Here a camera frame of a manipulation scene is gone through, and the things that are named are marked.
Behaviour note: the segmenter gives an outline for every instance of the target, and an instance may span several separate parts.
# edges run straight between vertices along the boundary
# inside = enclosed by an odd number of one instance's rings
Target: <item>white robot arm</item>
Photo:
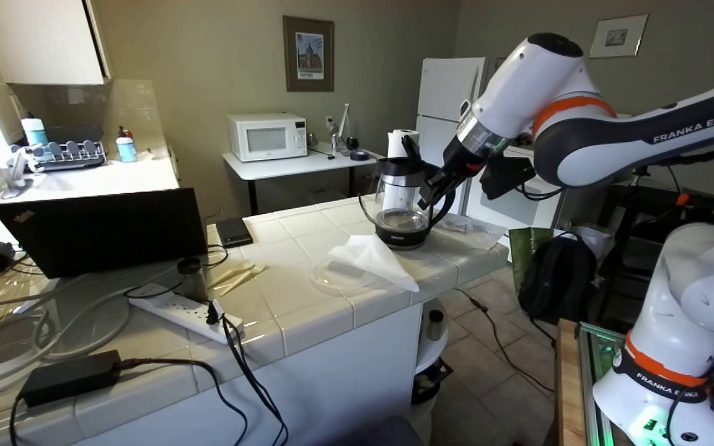
[[[493,165],[526,129],[534,131],[538,177],[595,189],[631,168],[714,147],[714,89],[617,119],[586,74],[581,47],[557,36],[534,36],[462,116],[445,167],[421,189],[421,205],[435,205],[484,168],[481,182],[490,184]],[[643,316],[593,397],[634,445],[714,446],[712,364],[714,225],[684,225],[668,238]]]

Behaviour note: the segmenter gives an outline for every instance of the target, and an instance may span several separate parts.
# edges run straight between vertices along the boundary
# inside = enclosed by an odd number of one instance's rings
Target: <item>picture frame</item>
[[[285,89],[335,89],[335,22],[283,16]]]
[[[633,58],[643,46],[648,16],[600,21],[590,58]]]

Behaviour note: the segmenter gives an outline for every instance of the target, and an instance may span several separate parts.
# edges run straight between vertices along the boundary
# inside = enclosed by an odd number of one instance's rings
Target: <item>wooden table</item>
[[[578,324],[571,319],[557,322],[557,445],[582,446],[582,389],[581,389],[581,349]]]

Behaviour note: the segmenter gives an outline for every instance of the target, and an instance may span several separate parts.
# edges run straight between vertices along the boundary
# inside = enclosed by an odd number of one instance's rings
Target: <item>black device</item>
[[[105,389],[119,380],[119,354],[114,349],[74,357],[59,364],[32,370],[19,397],[27,406],[50,405],[84,393]]]
[[[0,203],[48,277],[205,255],[193,189]]]
[[[254,236],[250,236],[247,225],[244,223],[244,218],[219,222],[216,231],[219,231],[219,240],[223,243],[223,248],[254,243]]]
[[[481,189],[493,200],[534,177],[536,172],[529,158],[490,158],[487,161]]]

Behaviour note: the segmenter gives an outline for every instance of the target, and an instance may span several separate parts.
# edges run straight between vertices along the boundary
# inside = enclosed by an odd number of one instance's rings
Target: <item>white microwave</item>
[[[231,151],[239,161],[307,157],[307,121],[295,115],[233,115]]]

